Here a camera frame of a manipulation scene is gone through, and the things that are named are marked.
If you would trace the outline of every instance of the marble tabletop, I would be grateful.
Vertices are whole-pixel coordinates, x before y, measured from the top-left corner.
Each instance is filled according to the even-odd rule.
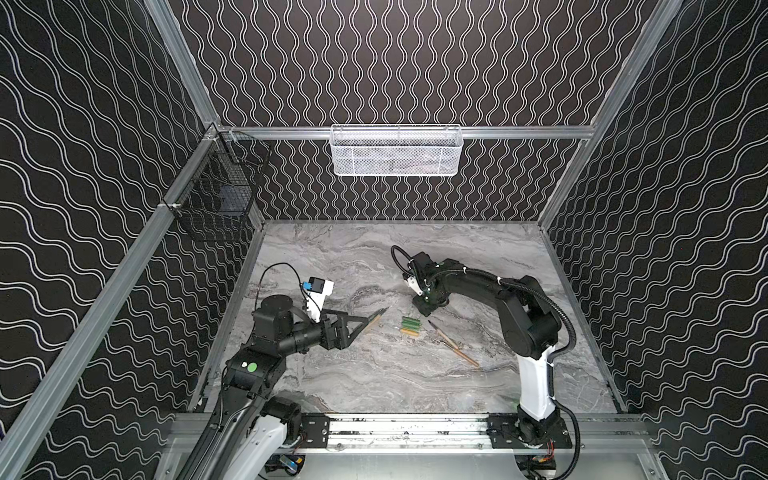
[[[326,308],[358,316],[388,309],[380,325],[348,349],[316,346],[306,355],[291,355],[276,394],[317,412],[514,412],[520,396],[518,363],[502,337],[497,313],[454,294],[448,306],[429,317],[480,363],[476,369],[443,345],[411,304],[412,291],[389,253],[393,244],[412,255],[425,251],[435,261],[453,258],[500,276],[537,278],[572,318],[580,340],[556,362],[558,399],[575,412],[616,412],[534,224],[270,223],[223,358],[229,359],[250,334],[264,268],[285,261],[302,280],[317,276],[335,283]],[[275,267],[264,277],[260,299],[274,293],[300,304],[289,268]],[[422,319],[418,338],[400,333],[402,316]],[[562,329],[560,341],[567,339]]]

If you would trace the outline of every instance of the brush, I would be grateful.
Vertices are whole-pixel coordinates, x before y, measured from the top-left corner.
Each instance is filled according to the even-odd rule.
[[[432,325],[432,328],[433,328],[433,329],[435,329],[435,331],[437,332],[437,334],[438,334],[438,335],[440,335],[440,336],[441,336],[441,337],[442,337],[442,338],[445,340],[445,342],[446,342],[446,343],[448,343],[448,346],[449,346],[449,347],[451,347],[452,349],[461,350],[461,349],[458,347],[458,345],[456,345],[456,342],[454,342],[454,341],[453,341],[453,340],[451,340],[451,339],[450,339],[450,338],[449,338],[447,335],[445,335],[445,334],[442,332],[442,330],[440,330],[440,329],[437,327],[437,325],[435,325],[434,323],[432,323],[432,321],[431,321],[431,320],[427,320],[427,321],[429,322],[429,325]]]
[[[366,325],[366,328],[362,329],[362,332],[360,332],[360,335],[364,335],[365,332],[369,331],[374,325],[378,325],[379,320],[381,320],[382,315],[384,315],[384,312],[386,312],[388,308],[389,307],[378,309],[377,311],[372,313],[371,316],[368,317],[371,320],[368,322],[368,325]]]
[[[453,348],[452,346],[450,346],[450,345],[449,345],[448,343],[446,343],[446,342],[443,342],[442,344],[443,344],[443,345],[445,345],[445,346],[447,346],[447,347],[448,347],[448,348],[450,348],[451,350],[453,350],[453,353],[455,353],[456,355],[458,355],[458,356],[462,357],[462,358],[463,358],[464,360],[466,360],[467,362],[470,362],[470,363],[471,363],[471,364],[472,364],[472,365],[473,365],[475,368],[477,368],[477,369],[479,369],[479,368],[480,368],[480,364],[479,364],[479,363],[477,363],[475,360],[473,360],[473,359],[469,358],[469,356],[468,356],[466,353],[462,352],[462,351],[461,351],[461,350],[459,350],[459,349],[455,349],[455,348]]]

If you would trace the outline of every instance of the robotic arm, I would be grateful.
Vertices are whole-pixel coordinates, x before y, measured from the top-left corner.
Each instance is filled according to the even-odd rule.
[[[178,480],[256,478],[281,445],[298,439],[299,406],[279,398],[267,401],[285,372],[286,357],[306,353],[315,345],[345,349],[373,317],[337,310],[318,314],[315,322],[285,295],[268,296],[261,302],[253,312],[248,341],[227,362],[216,408]],[[359,325],[350,332],[349,322]]]
[[[396,252],[408,259],[408,268],[398,262]],[[502,278],[453,259],[436,263],[424,252],[411,257],[396,245],[392,246],[392,259],[416,293],[412,302],[423,316],[448,305],[452,293],[468,296],[498,312],[504,340],[518,357],[521,382],[518,421],[505,433],[528,445],[542,445],[563,430],[560,412],[566,412],[574,423],[574,458],[559,478],[570,475],[578,461],[581,435],[573,412],[554,395],[552,361],[576,343],[573,325],[562,309],[531,276]],[[568,331],[568,344],[555,349],[563,325]]]
[[[397,261],[396,251],[408,258],[407,269]],[[518,356],[521,398],[516,421],[492,426],[487,434],[511,435],[530,446],[543,445],[556,432],[563,432],[560,412],[566,412],[574,423],[574,457],[565,472],[553,480],[570,475],[581,440],[575,415],[554,397],[552,361],[573,348],[575,332],[560,307],[530,276],[501,278],[456,260],[433,262],[424,252],[411,257],[398,246],[392,247],[392,258],[415,291],[413,304],[424,316],[448,305],[452,293],[496,309],[504,339]],[[302,283],[302,288],[309,314],[285,295],[268,296],[254,310],[250,337],[227,362],[216,408],[177,480],[256,478],[281,445],[299,441],[299,406],[277,397],[270,399],[285,372],[286,357],[306,353],[315,345],[345,349],[371,319],[383,313],[380,310],[370,317],[359,317],[323,309],[323,300],[333,289],[330,281],[313,277]],[[350,322],[358,323],[351,331]],[[563,325],[569,342],[555,349]]]

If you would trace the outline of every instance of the aluminum rail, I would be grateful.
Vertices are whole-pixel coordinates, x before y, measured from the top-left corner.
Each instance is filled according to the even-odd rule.
[[[565,168],[560,181],[554,188],[554,193],[549,197],[549,201],[541,212],[539,224],[544,230],[554,221],[560,207],[568,198],[571,188],[578,180],[581,171],[586,167],[587,162],[592,157],[595,148],[602,141],[608,127],[613,124],[616,115],[618,115],[621,106],[632,91],[632,87],[640,77],[640,73],[645,68],[646,63],[659,45],[661,37],[667,31],[672,19],[680,10],[683,0],[659,0],[656,7],[651,12],[640,35],[635,41],[632,51],[624,60],[619,74],[616,76],[611,89],[600,106],[598,114],[593,120],[594,134],[588,141],[582,141],[574,152],[574,156]]]
[[[144,4],[147,6],[157,31],[163,38],[168,54],[179,71],[181,83],[184,84],[190,95],[197,116],[205,125],[217,124],[219,115],[216,113],[213,102],[210,101],[208,89],[203,84],[203,78],[200,76],[200,71],[197,70],[197,64],[195,64],[187,41],[184,40],[179,21],[170,9],[168,0],[144,0]]]
[[[210,375],[218,374],[218,366],[221,363],[221,357],[224,354],[224,350],[227,348],[227,342],[230,339],[230,333],[232,333],[232,327],[234,326],[237,314],[240,312],[240,306],[245,298],[245,292],[250,282],[250,274],[253,272],[253,268],[256,266],[256,259],[259,256],[261,250],[261,244],[264,242],[264,229],[260,225],[255,226],[253,232],[253,238],[250,241],[250,246],[243,260],[243,267],[240,269],[240,275],[237,277],[235,287],[232,290],[232,295],[227,302],[227,309],[224,310],[224,315],[221,317],[219,323],[219,329],[216,332],[216,339],[208,352],[208,358],[203,366],[203,371],[200,372],[197,380],[197,386],[195,387],[192,399],[190,400],[189,411],[191,412],[197,407],[197,403],[200,401],[200,397],[203,393],[203,387],[206,382],[210,381],[208,377]]]
[[[544,243],[544,246],[547,249],[547,253],[549,254],[549,260],[552,261],[552,265],[554,265],[554,270],[558,273],[558,278],[560,279],[560,283],[563,284],[563,290],[565,290],[565,296],[568,298],[568,302],[571,304],[571,308],[574,311],[574,316],[576,317],[576,321],[581,327],[581,332],[583,333],[583,338],[587,341],[587,345],[589,345],[589,350],[592,351],[592,356],[594,357],[595,363],[598,365],[598,369],[600,370],[600,373],[603,374],[603,378],[606,382],[608,382],[608,388],[611,389],[611,393],[614,396],[614,399],[616,403],[618,404],[618,409],[622,412],[628,412],[629,409],[627,408],[627,403],[624,401],[624,397],[621,396],[621,392],[619,392],[619,388],[616,385],[616,380],[614,379],[614,376],[611,375],[611,371],[608,369],[608,365],[605,363],[605,359],[603,358],[603,353],[600,350],[600,346],[598,346],[598,341],[594,338],[594,335],[592,334],[592,329],[589,326],[589,322],[587,321],[587,317],[584,316],[584,312],[581,310],[581,304],[578,301],[578,298],[576,297],[576,293],[574,292],[573,287],[571,286],[571,281],[568,279],[568,275],[565,274],[565,270],[563,270],[563,264],[560,263],[560,259],[558,258],[557,252],[554,251],[554,245],[552,245],[551,240],[549,240],[549,235],[541,229],[541,241]]]
[[[223,131],[244,134],[258,140],[329,140],[330,127],[222,127]],[[466,140],[525,139],[525,138],[581,138],[592,137],[591,126],[552,127],[462,127]]]
[[[485,434],[487,413],[329,413],[327,448],[302,446],[302,454],[450,454],[490,455],[546,453],[545,449],[494,449]],[[581,454],[652,453],[647,427],[639,415],[577,414],[581,429]],[[163,456],[191,452],[210,413],[179,414],[170,428]],[[566,419],[568,431],[573,431]]]
[[[197,145],[164,196],[168,204],[179,200],[215,141],[215,134],[215,129],[209,128]],[[173,221],[173,213],[165,205],[158,205],[118,268],[110,275],[22,413],[11,425],[5,439],[0,442],[0,479],[18,480],[22,476]]]

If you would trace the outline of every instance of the metal bracket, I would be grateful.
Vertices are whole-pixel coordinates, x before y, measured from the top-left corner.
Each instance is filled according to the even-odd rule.
[[[303,413],[301,427],[302,446],[312,449],[324,449],[328,446],[328,428],[331,419],[322,413]]]
[[[517,427],[518,416],[514,414],[494,413],[488,415],[488,430],[486,433],[491,439],[491,448],[493,449],[529,449],[520,440],[520,430]],[[552,442],[556,449],[570,449],[573,447],[571,436],[568,434],[568,427],[565,420],[559,419],[552,428]]]

